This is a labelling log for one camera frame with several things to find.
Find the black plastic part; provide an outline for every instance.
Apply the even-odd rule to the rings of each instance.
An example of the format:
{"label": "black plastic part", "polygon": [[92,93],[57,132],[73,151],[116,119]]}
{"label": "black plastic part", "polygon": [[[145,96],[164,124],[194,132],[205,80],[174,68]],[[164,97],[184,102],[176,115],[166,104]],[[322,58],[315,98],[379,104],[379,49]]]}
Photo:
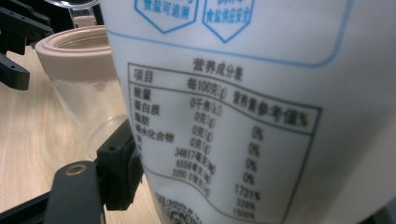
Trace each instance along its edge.
{"label": "black plastic part", "polygon": [[143,175],[128,119],[97,150],[97,156],[96,163],[106,180],[102,199],[107,210],[126,210]]}
{"label": "black plastic part", "polygon": [[8,87],[26,91],[29,88],[29,72],[12,62],[4,54],[0,54],[0,81]]}
{"label": "black plastic part", "polygon": [[93,161],[68,164],[55,174],[44,223],[105,223]]}
{"label": "black plastic part", "polygon": [[31,6],[28,6],[17,0],[2,0],[0,3],[0,7],[5,7],[8,10],[18,12],[24,17],[27,17],[31,20],[38,21],[45,25],[50,26],[50,18],[40,14],[33,10]]}
{"label": "black plastic part", "polygon": [[36,42],[53,34],[49,26],[4,7],[0,7],[0,28],[0,52],[3,54],[8,50],[24,54],[26,39]]}
{"label": "black plastic part", "polygon": [[26,203],[22,203],[10,210],[7,210],[0,214],[0,223],[43,223],[49,195],[49,193],[42,194]]}

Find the pink lid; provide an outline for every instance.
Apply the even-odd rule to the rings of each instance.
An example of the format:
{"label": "pink lid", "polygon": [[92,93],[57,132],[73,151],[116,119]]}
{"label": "pink lid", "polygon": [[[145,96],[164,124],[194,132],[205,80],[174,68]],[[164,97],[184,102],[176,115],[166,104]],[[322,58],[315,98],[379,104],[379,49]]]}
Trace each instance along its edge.
{"label": "pink lid", "polygon": [[83,27],[51,35],[35,45],[51,78],[98,82],[117,78],[105,26]]}

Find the screw hole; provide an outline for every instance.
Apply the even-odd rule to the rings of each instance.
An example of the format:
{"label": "screw hole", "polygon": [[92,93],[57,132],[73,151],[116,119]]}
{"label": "screw hole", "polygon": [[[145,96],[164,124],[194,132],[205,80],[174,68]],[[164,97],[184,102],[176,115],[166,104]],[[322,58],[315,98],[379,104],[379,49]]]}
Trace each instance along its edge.
{"label": "screw hole", "polygon": [[85,166],[84,164],[77,164],[74,166],[69,167],[66,170],[66,175],[79,175],[82,172],[84,172],[85,170],[87,170],[87,166]]}

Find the wooden surface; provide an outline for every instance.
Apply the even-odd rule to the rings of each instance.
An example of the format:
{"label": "wooden surface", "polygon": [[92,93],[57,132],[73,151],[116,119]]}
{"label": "wooden surface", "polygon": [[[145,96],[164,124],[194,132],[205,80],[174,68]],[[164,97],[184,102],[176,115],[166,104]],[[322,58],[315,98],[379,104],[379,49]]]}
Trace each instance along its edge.
{"label": "wooden surface", "polygon": [[[84,160],[70,120],[30,47],[8,58],[27,69],[28,91],[0,83],[0,213],[50,190],[54,173]],[[144,180],[125,212],[106,212],[107,223],[160,223]]]}

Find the nutrition facts label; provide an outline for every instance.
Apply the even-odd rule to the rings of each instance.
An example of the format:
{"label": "nutrition facts label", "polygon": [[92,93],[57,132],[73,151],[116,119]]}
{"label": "nutrition facts label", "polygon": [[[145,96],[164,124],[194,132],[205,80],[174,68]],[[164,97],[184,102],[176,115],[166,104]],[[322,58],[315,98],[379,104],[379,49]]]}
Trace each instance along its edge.
{"label": "nutrition facts label", "polygon": [[136,144],[146,171],[197,190],[223,216],[280,223],[320,108],[247,89],[243,78],[243,67],[200,58],[190,71],[129,63]]}

